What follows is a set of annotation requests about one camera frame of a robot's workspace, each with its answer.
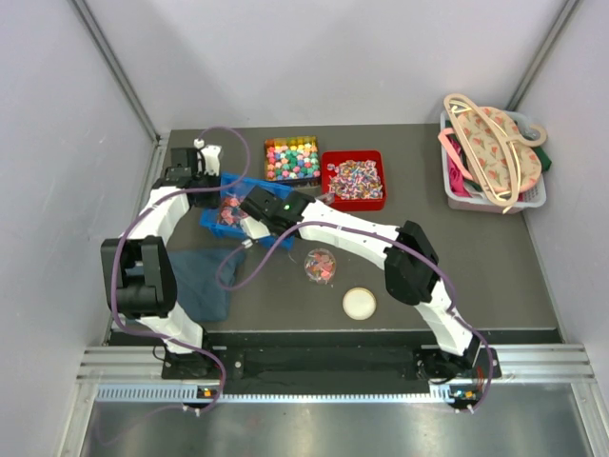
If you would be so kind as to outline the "blue plastic candy bin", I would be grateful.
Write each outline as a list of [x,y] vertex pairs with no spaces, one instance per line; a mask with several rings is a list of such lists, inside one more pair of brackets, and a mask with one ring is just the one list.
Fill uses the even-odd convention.
[[239,183],[236,183],[237,180],[237,174],[221,175],[221,185],[227,186],[227,189],[220,192],[220,206],[216,209],[204,209],[200,218],[200,226],[218,238],[245,240],[246,234],[240,222],[246,217],[246,213],[240,205],[254,187],[259,186],[281,199],[285,199],[291,192],[290,187],[282,184],[247,177]]

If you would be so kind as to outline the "round cream jar lid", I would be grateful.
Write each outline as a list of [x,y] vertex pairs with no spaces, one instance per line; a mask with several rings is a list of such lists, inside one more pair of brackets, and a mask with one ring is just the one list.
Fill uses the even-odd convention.
[[375,313],[376,308],[376,298],[367,288],[352,288],[344,295],[344,313],[353,320],[369,319]]

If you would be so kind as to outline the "clear plastic scoop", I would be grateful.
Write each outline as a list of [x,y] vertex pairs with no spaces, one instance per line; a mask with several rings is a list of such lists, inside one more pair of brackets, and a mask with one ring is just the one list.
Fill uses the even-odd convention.
[[315,199],[321,201],[327,206],[330,206],[335,200],[335,194],[332,191],[323,192],[317,195]]

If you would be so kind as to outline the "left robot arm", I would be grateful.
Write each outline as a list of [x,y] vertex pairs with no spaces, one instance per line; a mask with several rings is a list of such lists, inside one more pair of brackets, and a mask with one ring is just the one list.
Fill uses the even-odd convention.
[[178,303],[166,243],[193,206],[218,206],[222,154],[220,146],[202,140],[172,149],[170,165],[152,185],[126,239],[106,239],[100,248],[108,308],[164,343],[167,379],[203,379],[218,367],[206,331]]

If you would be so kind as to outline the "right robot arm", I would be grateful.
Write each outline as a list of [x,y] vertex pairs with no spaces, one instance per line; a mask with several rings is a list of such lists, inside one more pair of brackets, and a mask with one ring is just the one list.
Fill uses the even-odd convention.
[[493,349],[483,335],[462,319],[456,290],[439,268],[439,257],[422,228],[373,223],[340,212],[298,191],[282,199],[260,187],[241,204],[247,214],[242,228],[251,239],[274,235],[279,242],[298,236],[360,256],[383,271],[389,295],[413,307],[432,330],[438,354],[455,376],[495,376]]

